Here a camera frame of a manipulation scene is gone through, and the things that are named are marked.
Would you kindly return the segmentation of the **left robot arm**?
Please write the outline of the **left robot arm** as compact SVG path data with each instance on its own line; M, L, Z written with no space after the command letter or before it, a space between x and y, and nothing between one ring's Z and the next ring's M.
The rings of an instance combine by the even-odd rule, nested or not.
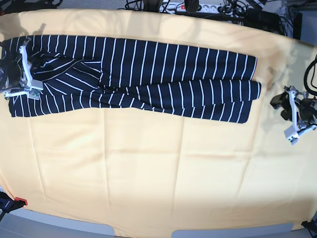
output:
M296 130L304 130L317 124L317 85L314 83L316 75L317 60L314 59L304 73L303 92L294 86L285 86L284 92L270 101L275 110L282 109L282 118L291 121Z

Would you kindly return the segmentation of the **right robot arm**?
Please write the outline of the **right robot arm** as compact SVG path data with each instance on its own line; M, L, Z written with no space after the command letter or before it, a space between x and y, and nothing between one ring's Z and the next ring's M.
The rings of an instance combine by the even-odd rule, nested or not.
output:
M9 52L9 48L0 43L3 56L0 59L0 92L11 91L20 92L23 91L23 87L20 83L22 78L22 56L20 53L12 55Z

